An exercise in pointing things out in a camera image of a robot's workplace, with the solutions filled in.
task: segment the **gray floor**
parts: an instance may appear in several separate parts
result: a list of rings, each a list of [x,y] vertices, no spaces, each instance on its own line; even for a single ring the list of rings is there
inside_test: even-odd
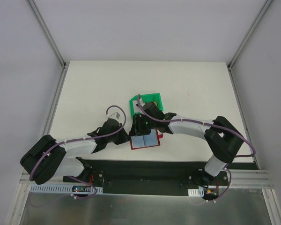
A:
[[[30,193],[41,205],[59,194]],[[270,225],[261,190],[231,189],[216,203],[201,198],[147,195],[66,196],[41,208],[25,206],[22,225]]]

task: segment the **green box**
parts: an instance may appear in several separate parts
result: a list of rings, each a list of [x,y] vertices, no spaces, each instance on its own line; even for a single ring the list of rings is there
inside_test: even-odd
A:
[[[156,102],[158,109],[163,110],[163,103],[161,102],[160,93],[140,95],[140,97],[142,98],[143,103]],[[139,112],[134,112],[133,101],[135,101],[135,100],[137,100],[137,95],[134,96],[133,98],[131,98],[130,101],[129,101],[131,118],[135,114],[140,114]]]

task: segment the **table top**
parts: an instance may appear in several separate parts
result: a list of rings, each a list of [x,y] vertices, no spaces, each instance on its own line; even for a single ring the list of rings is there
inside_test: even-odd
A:
[[[245,137],[227,66],[222,62],[71,61],[50,134],[56,139],[82,137],[103,125],[110,105],[124,109],[129,132],[129,100],[156,92],[161,94],[165,113],[205,120],[221,115]],[[128,142],[109,143],[106,149],[81,157],[196,162],[212,156],[207,142],[196,137],[164,134],[160,142],[160,146],[138,150],[131,150]],[[244,143],[238,154],[250,153]],[[235,162],[252,162],[252,158],[236,158]]]

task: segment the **red object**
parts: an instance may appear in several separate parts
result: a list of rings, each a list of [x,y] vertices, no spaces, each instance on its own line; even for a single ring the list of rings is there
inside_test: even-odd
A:
[[[130,147],[131,147],[131,150],[135,150],[135,149],[146,149],[146,148],[150,148],[150,147],[159,146],[159,145],[160,145],[159,139],[160,139],[160,138],[163,138],[163,134],[159,135],[159,134],[158,134],[158,131],[157,131],[157,130],[155,130],[155,131],[156,131],[156,136],[157,136],[157,141],[158,141],[158,144],[157,144],[157,145],[148,146],[148,147],[134,148],[134,147],[132,146],[132,139],[131,139],[131,140],[130,140]]]

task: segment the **white wall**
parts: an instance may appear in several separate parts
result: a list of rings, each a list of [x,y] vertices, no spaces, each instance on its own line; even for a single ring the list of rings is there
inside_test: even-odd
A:
[[[0,0],[0,225],[40,137],[61,67],[24,0]]]
[[[276,0],[233,67],[249,133],[270,170],[281,206],[281,0]]]
[[[66,61],[228,63],[265,0],[36,0]]]

